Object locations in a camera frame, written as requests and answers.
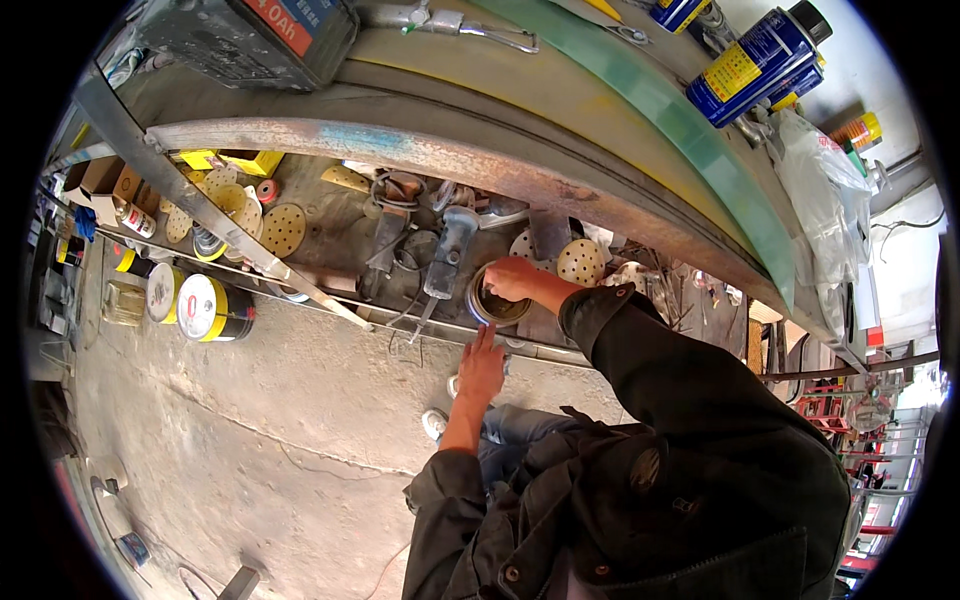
hand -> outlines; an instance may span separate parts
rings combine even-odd
[[[484,286],[504,300],[517,302],[530,298],[537,278],[537,267],[526,258],[504,256],[483,274]]]
[[[496,325],[480,325],[477,339],[464,347],[457,378],[457,399],[482,405],[484,410],[503,389],[503,360],[506,350],[493,345]]]

jeans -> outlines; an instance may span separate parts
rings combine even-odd
[[[501,404],[489,408],[480,427],[477,459],[488,490],[497,481],[507,481],[520,466],[527,449],[547,434],[570,431],[582,425],[567,415]]]

dark jacket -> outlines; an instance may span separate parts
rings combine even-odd
[[[642,424],[580,416],[490,508],[474,456],[434,454],[407,490],[403,598],[541,598],[564,546],[611,600],[827,598],[851,491],[820,432],[633,284],[577,292],[560,322]]]

yellow box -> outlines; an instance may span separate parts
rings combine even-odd
[[[221,150],[217,156],[237,165],[248,175],[268,178],[274,174],[276,166],[283,158],[283,152],[273,150],[261,150],[259,152],[256,150]]]
[[[219,150],[181,150],[180,158],[182,158],[190,168],[196,169],[198,171],[203,169],[212,169],[213,165],[207,161],[208,158],[214,158]]]

green plastic sheet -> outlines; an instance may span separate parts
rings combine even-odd
[[[536,32],[599,77],[650,120],[713,188],[753,243],[788,309],[793,309],[790,236],[753,173],[709,121],[640,50],[547,0],[471,0]]]

